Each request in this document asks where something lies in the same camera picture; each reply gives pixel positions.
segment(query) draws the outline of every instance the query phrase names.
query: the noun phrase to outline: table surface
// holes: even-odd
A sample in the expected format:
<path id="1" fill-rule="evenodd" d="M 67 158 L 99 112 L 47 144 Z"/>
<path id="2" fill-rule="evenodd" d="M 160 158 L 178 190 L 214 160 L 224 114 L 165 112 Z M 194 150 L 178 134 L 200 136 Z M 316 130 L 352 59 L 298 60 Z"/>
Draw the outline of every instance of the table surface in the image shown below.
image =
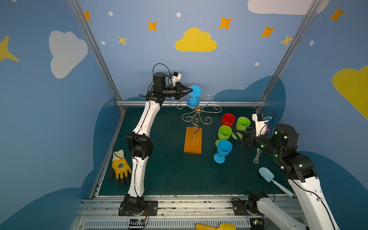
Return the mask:
<path id="1" fill-rule="evenodd" d="M 215 111 L 206 107 L 206 111 Z M 153 152 L 149 157 L 145 175 L 145 195 L 208 195 L 208 194 L 250 194 L 264 191 L 267 194 L 283 194 L 272 182 L 268 183 L 258 173 L 260 167 L 267 167 L 275 175 L 275 180 L 292 191 L 281 170 L 275 167 L 273 158 L 261 153 L 259 163 L 255 164 L 256 148 L 248 149 L 240 146 L 237 140 L 230 137 L 233 149 L 222 164 L 214 161 L 216 153 L 215 141 L 221 126 L 222 116 L 231 113 L 238 117 L 244 116 L 251 120 L 254 109 L 251 107 L 223 107 L 218 114 L 202 113 L 212 117 L 209 125 L 199 123 L 203 128 L 202 154 L 184 153 L 186 127 L 191 123 L 184 122 L 183 113 L 191 109 L 179 110 L 175 107 L 162 107 L 151 128 L 150 139 Z M 143 107 L 129 107 L 125 114 L 118 139 L 126 136 L 137 125 Z M 126 139 L 116 143 L 114 150 L 124 150 L 124 155 L 132 166 L 131 154 Z M 129 185 L 116 185 L 108 178 L 112 167 L 112 157 L 102 182 L 99 195 L 126 195 Z"/>

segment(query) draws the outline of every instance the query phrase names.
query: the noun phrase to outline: red plastic cup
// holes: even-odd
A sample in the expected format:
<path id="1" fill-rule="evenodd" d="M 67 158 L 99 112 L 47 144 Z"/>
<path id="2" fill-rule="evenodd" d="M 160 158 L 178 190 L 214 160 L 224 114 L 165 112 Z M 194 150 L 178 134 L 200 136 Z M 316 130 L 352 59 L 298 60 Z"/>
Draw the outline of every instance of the red plastic cup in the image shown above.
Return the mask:
<path id="1" fill-rule="evenodd" d="M 222 116 L 222 125 L 227 125 L 229 127 L 231 127 L 235 122 L 235 116 L 232 115 L 231 113 L 225 113 Z"/>

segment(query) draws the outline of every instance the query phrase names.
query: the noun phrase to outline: yellow cloud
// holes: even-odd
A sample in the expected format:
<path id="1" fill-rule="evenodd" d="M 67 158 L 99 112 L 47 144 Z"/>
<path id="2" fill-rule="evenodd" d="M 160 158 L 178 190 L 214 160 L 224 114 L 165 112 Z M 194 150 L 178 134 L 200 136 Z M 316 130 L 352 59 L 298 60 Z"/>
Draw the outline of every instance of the yellow cloud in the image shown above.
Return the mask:
<path id="1" fill-rule="evenodd" d="M 343 69 L 337 72 L 332 83 L 366 119 L 368 119 L 368 66 L 361 70 Z"/>
<path id="2" fill-rule="evenodd" d="M 175 48 L 180 51 L 209 52 L 216 47 L 217 43 L 211 39 L 211 35 L 198 28 L 190 28 L 184 33 L 183 39 L 175 43 Z"/>

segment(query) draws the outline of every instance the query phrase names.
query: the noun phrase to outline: metal rail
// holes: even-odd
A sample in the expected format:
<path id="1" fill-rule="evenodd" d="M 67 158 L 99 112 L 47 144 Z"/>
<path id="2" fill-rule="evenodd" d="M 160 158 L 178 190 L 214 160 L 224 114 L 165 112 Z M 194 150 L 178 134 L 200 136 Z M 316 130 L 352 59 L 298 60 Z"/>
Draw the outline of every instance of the metal rail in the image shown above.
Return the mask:
<path id="1" fill-rule="evenodd" d="M 88 22 L 87 22 L 87 20 L 84 16 L 83 9 L 82 9 L 81 5 L 79 4 L 79 1 L 78 0 L 68 0 L 68 1 L 69 1 L 69 4 L 70 4 L 74 14 L 75 14 L 75 17 L 77 18 L 77 20 L 79 22 L 79 25 L 82 28 L 82 31 L 83 31 L 84 35 L 87 38 L 89 46 L 90 46 L 93 54 L 96 57 L 98 65 L 100 66 L 100 68 L 102 70 L 102 73 L 105 76 L 106 81 L 109 84 L 109 87 L 110 87 L 115 99 L 116 100 L 121 100 L 119 91 L 117 90 L 117 87 L 115 85 L 113 77 L 111 76 L 111 73 L 110 73 L 110 71 L 107 67 L 107 64 L 106 64 L 105 60 L 102 57 L 101 51 L 98 48 L 96 39 L 95 39 L 95 37 L 92 33 L 91 28 L 88 25 Z"/>
<path id="2" fill-rule="evenodd" d="M 162 106 L 164 107 L 175 107 L 178 101 L 164 101 Z M 144 106 L 146 101 L 135 101 L 135 100 L 121 100 L 117 101 L 117 106 Z M 200 106 L 206 105 L 208 102 L 202 101 L 199 102 Z M 266 102 L 211 102 L 209 105 L 211 106 L 221 106 L 221 107 L 264 107 L 266 106 Z"/>
<path id="3" fill-rule="evenodd" d="M 164 221 L 160 228 L 183 228 L 178 224 L 173 225 L 173 221 L 202 221 L 203 218 L 210 218 L 213 221 L 239 221 L 247 218 L 262 218 L 262 215 L 251 216 L 245 213 L 244 216 L 235 216 L 232 198 L 247 200 L 247 195 L 228 194 L 228 195 L 148 195 L 145 196 L 146 201 L 158 201 L 157 216 L 152 216 L 149 221 L 148 229 L 154 228 L 152 223 L 156 221 Z M 120 203 L 123 197 L 116 198 L 94 198 L 83 200 L 72 226 L 72 230 L 80 229 L 126 229 L 130 219 L 137 217 L 118 216 Z M 301 209 L 298 199 L 291 198 L 286 194 L 275 195 L 275 205 L 284 210 L 293 218 L 304 218 L 304 213 Z M 194 229 L 195 224 L 191 223 L 187 228 Z"/>
<path id="4" fill-rule="evenodd" d="M 125 116 L 125 112 L 122 112 L 121 116 L 119 118 L 119 121 L 117 123 L 113 138 L 111 139 L 109 149 L 106 152 L 105 158 L 102 162 L 102 166 L 100 168 L 100 171 L 97 174 L 95 183 L 92 187 L 92 191 L 89 195 L 90 199 L 93 199 L 96 195 L 98 195 L 98 192 L 100 191 L 103 178 L 105 177 L 105 174 L 106 174 L 107 166 L 109 165 L 109 162 L 110 162 L 110 158 L 111 158 L 111 154 L 112 154 L 112 151 L 113 151 L 114 143 L 116 142 L 117 136 L 119 135 L 119 131 L 120 131 L 120 128 L 121 128 L 121 124 L 123 123 L 124 116 Z"/>
<path id="5" fill-rule="evenodd" d="M 268 82 L 265 90 L 263 91 L 261 97 L 259 98 L 260 102 L 266 101 L 267 97 L 270 95 L 272 89 L 274 88 L 277 80 L 280 78 L 282 72 L 287 66 L 289 60 L 291 59 L 293 53 L 298 47 L 298 44 L 302 40 L 305 32 L 308 30 L 310 24 L 312 23 L 314 17 L 316 16 L 317 8 L 322 0 L 313 0 L 311 5 L 309 6 L 308 11 L 306 12 L 303 20 L 301 21 L 297 31 L 295 32 L 291 43 L 288 45 L 283 57 L 281 58 L 280 63 L 278 64 L 275 72 L 273 73 L 270 81 Z M 255 111 L 258 113 L 261 109 L 260 106 L 255 108 Z"/>

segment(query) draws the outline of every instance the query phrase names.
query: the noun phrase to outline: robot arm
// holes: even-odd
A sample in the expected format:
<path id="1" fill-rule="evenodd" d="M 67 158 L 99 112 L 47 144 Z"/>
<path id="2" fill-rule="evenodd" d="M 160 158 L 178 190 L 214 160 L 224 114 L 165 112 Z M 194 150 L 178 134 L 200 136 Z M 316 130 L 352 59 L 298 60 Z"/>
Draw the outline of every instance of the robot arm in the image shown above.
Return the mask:
<path id="1" fill-rule="evenodd" d="M 267 117 L 265 114 L 253 114 L 253 120 L 256 123 L 264 121 L 265 117 Z M 277 124 L 271 138 L 268 138 L 260 135 L 264 134 L 260 128 L 266 129 L 266 126 L 267 123 L 261 123 L 256 126 L 256 130 L 235 130 L 234 133 L 241 145 L 255 146 L 274 157 L 276 166 L 281 169 L 298 197 L 310 229 L 338 230 L 339 227 L 322 193 L 318 173 L 312 160 L 297 152 L 299 133 L 290 125 Z M 266 215 L 282 230 L 308 229 L 270 202 L 267 195 L 263 193 L 251 194 L 247 207 L 252 214 Z"/>
<path id="2" fill-rule="evenodd" d="M 143 212 L 144 176 L 147 160 L 153 151 L 153 143 L 149 138 L 149 133 L 165 98 L 174 97 L 177 100 L 193 91 L 179 82 L 181 74 L 174 73 L 172 86 L 166 86 L 166 77 L 167 75 L 162 72 L 153 75 L 152 90 L 146 95 L 142 116 L 133 132 L 127 134 L 128 147 L 133 157 L 132 178 L 128 194 L 124 197 L 120 208 L 124 212 L 119 213 L 140 215 Z"/>

